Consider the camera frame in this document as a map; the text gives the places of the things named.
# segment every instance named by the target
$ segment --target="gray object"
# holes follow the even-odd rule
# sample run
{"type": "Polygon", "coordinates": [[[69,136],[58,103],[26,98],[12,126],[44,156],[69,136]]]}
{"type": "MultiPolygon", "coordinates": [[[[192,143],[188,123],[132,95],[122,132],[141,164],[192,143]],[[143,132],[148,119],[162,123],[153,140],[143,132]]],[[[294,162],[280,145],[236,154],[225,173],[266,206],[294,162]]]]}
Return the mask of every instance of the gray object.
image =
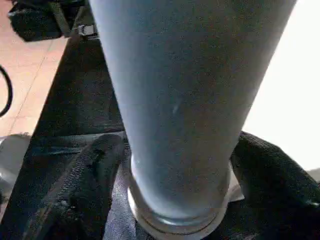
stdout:
{"type": "Polygon", "coordinates": [[[2,195],[0,221],[16,183],[30,137],[10,135],[0,137],[0,191],[2,195]]]}
{"type": "Polygon", "coordinates": [[[158,239],[202,239],[295,1],[90,3],[132,149],[133,214],[158,239]]]}
{"type": "Polygon", "coordinates": [[[78,26],[78,33],[81,36],[90,36],[97,33],[96,26],[92,25],[79,25],[78,26]]]}

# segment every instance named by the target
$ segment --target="tiled floor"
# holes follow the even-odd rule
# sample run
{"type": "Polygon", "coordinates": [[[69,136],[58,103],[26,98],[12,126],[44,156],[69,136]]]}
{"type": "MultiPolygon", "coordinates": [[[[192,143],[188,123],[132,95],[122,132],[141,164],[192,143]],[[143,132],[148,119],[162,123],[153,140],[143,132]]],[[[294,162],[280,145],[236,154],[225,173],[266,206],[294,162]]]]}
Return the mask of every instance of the tiled floor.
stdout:
{"type": "MultiPolygon", "coordinates": [[[[55,76],[67,39],[24,42],[12,30],[7,13],[10,1],[0,7],[0,65],[13,84],[13,102],[0,118],[0,137],[9,134],[32,135],[55,76]]],[[[0,109],[7,100],[7,87],[0,76],[0,109]]]]}

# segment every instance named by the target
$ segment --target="black fabric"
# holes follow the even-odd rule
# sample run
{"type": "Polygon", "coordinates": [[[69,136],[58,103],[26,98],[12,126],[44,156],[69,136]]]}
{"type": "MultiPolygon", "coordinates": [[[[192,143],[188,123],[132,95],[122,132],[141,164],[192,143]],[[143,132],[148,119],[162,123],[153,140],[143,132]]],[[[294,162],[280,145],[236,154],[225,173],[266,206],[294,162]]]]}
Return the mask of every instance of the black fabric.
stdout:
{"type": "MultiPolygon", "coordinates": [[[[99,146],[93,145],[93,147],[89,146],[84,150],[86,154],[82,152],[75,158],[75,154],[50,155],[45,156],[45,158],[42,156],[27,156],[28,161],[23,163],[0,226],[0,239],[20,240],[24,231],[29,229],[32,233],[32,229],[37,229],[38,225],[43,227],[47,238],[31,237],[26,239],[100,240],[104,229],[103,240],[153,240],[154,238],[136,222],[128,204],[130,146],[125,144],[124,155],[121,157],[122,161],[118,169],[115,165],[109,166],[109,173],[117,170],[114,184],[112,177],[99,184],[93,181],[93,175],[90,174],[93,169],[90,167],[92,164],[83,164],[83,161],[92,162],[92,157],[97,154],[96,151],[92,152],[93,149],[98,149],[97,152],[100,152],[99,146]],[[77,172],[80,166],[74,164],[74,159],[82,161],[80,168],[84,170],[82,173],[86,174],[76,174],[75,176],[78,177],[71,177],[72,174],[70,173],[77,172]],[[85,196],[84,201],[77,202],[76,199],[79,196],[85,196]],[[104,206],[110,207],[109,212],[108,208],[106,211],[101,211],[101,205],[97,207],[99,201],[95,199],[96,196],[103,198],[104,206]],[[52,203],[57,202],[57,205],[51,207],[52,203]],[[97,216],[102,216],[102,213],[105,219],[102,217],[96,221],[97,216]],[[83,219],[81,224],[79,224],[78,218],[83,219]]],[[[107,154],[102,161],[107,166],[115,159],[109,157],[107,154]]],[[[244,164],[244,169],[249,172],[257,170],[254,169],[257,168],[255,165],[261,163],[261,169],[268,173],[261,174],[261,176],[266,178],[270,178],[273,174],[269,167],[263,168],[266,163],[272,166],[275,166],[279,161],[286,163],[277,165],[276,168],[281,168],[281,171],[286,171],[284,169],[287,166],[295,164],[280,148],[247,133],[241,134],[233,157],[237,157],[237,162],[232,159],[234,165],[244,164]]],[[[241,172],[240,174],[237,171],[235,172],[238,174],[238,178],[241,177],[241,172]]],[[[305,172],[295,171],[295,173],[306,175],[305,172]]],[[[258,186],[259,184],[254,184],[254,181],[257,180],[253,179],[249,182],[253,183],[252,186],[258,186]]],[[[275,180],[270,182],[271,185],[275,183],[277,183],[275,180]]],[[[307,196],[306,194],[311,194],[310,197],[315,196],[314,194],[317,191],[314,186],[317,188],[318,186],[314,185],[314,182],[310,185],[311,188],[307,185],[301,185],[302,188],[307,188],[304,197],[307,196]]],[[[268,197],[267,193],[269,191],[268,188],[265,189],[265,191],[257,192],[258,194],[264,194],[264,198],[268,197]]],[[[320,239],[317,207],[303,207],[301,209],[305,211],[296,211],[294,207],[284,208],[283,210],[283,208],[272,205],[254,205],[252,200],[248,201],[250,194],[254,193],[251,193],[251,191],[244,192],[246,200],[229,203],[223,221],[205,240],[320,239]]]]}
{"type": "Polygon", "coordinates": [[[252,205],[319,210],[318,184],[278,146],[243,132],[233,155],[233,171],[252,205]]]}
{"type": "Polygon", "coordinates": [[[121,137],[103,135],[93,141],[70,162],[43,198],[22,239],[101,239],[123,158],[121,137]]]}
{"type": "Polygon", "coordinates": [[[34,136],[123,131],[99,40],[69,39],[34,136]]]}
{"type": "MultiPolygon", "coordinates": [[[[275,163],[283,161],[282,171],[286,171],[286,164],[292,163],[279,147],[274,146],[258,137],[241,133],[239,143],[234,154],[238,154],[239,161],[254,161],[275,163]]],[[[135,221],[127,197],[128,171],[130,168],[130,149],[126,147],[126,158],[118,170],[112,192],[112,205],[105,225],[103,240],[153,240],[135,221]]],[[[319,215],[309,215],[303,212],[283,211],[281,208],[268,205],[253,206],[247,200],[229,203],[226,215],[219,227],[206,240],[269,240],[269,239],[319,239],[319,215]]]]}

